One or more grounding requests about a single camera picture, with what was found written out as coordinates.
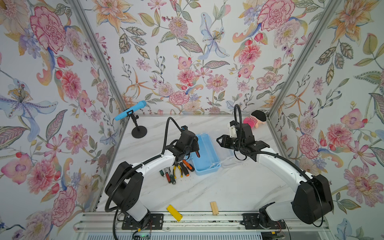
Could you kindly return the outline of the blue plastic tool box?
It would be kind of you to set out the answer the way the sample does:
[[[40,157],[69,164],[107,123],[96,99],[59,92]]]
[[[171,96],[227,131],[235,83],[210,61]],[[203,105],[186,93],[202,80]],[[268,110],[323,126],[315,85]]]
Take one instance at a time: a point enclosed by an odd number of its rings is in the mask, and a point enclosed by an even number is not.
[[[199,134],[197,137],[200,157],[192,153],[190,162],[198,176],[215,173],[220,167],[231,166],[236,162],[233,150],[220,147],[208,134]]]

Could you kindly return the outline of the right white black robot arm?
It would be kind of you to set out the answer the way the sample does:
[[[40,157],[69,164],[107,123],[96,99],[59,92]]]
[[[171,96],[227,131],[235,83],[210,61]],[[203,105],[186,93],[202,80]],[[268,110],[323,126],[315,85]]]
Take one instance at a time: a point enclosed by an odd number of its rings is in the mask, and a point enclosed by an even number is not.
[[[292,219],[314,225],[317,220],[324,221],[325,215],[334,210],[328,179],[299,168],[274,152],[267,143],[257,141],[252,128],[243,122],[239,105],[234,106],[234,120],[229,123],[229,130],[229,135],[222,135],[216,140],[222,148],[267,167],[295,193],[292,200],[272,202],[261,207],[257,216],[259,226],[269,229],[274,223]]]

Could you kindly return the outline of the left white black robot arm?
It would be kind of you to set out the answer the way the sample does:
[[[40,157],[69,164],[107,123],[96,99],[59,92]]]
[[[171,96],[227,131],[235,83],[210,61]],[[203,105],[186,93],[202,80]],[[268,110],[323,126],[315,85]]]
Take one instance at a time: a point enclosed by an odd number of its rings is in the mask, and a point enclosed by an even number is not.
[[[167,143],[170,123],[174,123],[180,132],[177,140]],[[198,153],[198,137],[187,126],[180,127],[169,117],[166,122],[162,151],[136,164],[123,162],[118,165],[105,187],[108,196],[105,212],[117,212],[143,223],[150,218],[150,211],[140,201],[140,194],[145,177],[158,173],[163,169],[175,166],[192,153]]]

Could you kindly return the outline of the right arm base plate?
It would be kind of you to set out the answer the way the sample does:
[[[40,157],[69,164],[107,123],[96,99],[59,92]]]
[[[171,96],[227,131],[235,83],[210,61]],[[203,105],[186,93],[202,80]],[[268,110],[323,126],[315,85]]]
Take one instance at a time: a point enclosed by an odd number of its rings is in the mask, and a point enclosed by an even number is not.
[[[259,213],[244,213],[241,225],[245,226],[246,230],[283,230],[286,229],[286,224],[283,221],[272,221],[264,214]]]

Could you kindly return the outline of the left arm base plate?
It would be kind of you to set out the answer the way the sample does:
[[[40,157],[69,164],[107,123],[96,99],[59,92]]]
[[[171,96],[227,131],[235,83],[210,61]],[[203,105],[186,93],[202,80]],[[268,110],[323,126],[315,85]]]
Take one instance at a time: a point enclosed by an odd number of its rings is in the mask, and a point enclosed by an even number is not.
[[[137,221],[132,216],[125,216],[122,230],[162,230],[164,214],[147,214],[142,220]]]

